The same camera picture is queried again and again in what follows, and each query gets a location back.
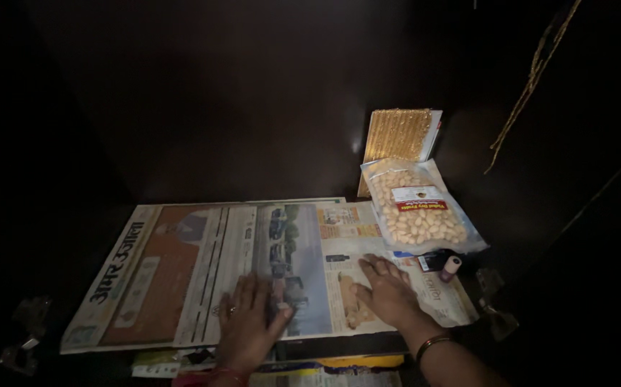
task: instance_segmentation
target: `dark background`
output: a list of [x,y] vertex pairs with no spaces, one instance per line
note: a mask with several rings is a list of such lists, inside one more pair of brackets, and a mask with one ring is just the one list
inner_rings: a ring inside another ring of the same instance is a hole
[[466,264],[501,272],[521,322],[465,344],[514,383],[621,371],[621,1],[582,2],[487,175],[564,2],[471,3],[0,1],[0,351],[47,294],[35,381],[152,383],[131,354],[55,356],[133,205],[351,200],[370,112],[430,107],[492,245]]

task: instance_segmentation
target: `bangle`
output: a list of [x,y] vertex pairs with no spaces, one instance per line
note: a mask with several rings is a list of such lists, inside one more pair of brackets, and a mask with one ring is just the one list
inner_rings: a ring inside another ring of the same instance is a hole
[[435,336],[432,339],[428,339],[426,342],[424,342],[423,345],[421,345],[421,347],[418,349],[418,354],[416,354],[416,364],[418,366],[421,365],[421,359],[423,359],[423,354],[426,352],[426,349],[430,348],[430,346],[435,343],[439,343],[440,341],[452,341],[452,338],[447,335],[440,335]]
[[227,367],[215,367],[212,371],[210,371],[210,375],[208,375],[208,381],[212,382],[217,379],[221,374],[228,375],[231,379],[234,379],[240,386],[246,387],[248,385],[248,377],[246,375],[240,374],[230,368]]

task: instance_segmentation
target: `nail polish bottle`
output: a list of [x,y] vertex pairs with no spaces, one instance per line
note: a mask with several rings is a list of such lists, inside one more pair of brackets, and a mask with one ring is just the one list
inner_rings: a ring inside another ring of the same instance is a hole
[[459,257],[455,255],[449,257],[449,259],[447,259],[447,263],[444,264],[444,268],[440,271],[440,280],[444,283],[451,281],[460,266],[461,259]]

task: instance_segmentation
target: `plastic packet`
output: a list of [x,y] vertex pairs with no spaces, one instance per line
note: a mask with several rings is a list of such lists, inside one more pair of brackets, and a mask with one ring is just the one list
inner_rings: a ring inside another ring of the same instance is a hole
[[361,165],[389,250],[470,253],[488,246],[459,204],[413,163],[384,158]]

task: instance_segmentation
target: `hindi newspaper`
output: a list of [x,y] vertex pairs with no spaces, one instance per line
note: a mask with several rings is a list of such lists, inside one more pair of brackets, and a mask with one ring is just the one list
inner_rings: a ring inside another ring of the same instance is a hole
[[[61,352],[215,345],[219,299],[251,270],[271,279],[272,309],[295,309],[282,339],[392,330],[349,291],[354,282],[368,285],[357,263],[365,253],[393,257],[370,202],[138,206]],[[415,258],[398,263],[440,324],[477,319],[458,279],[444,284]]]

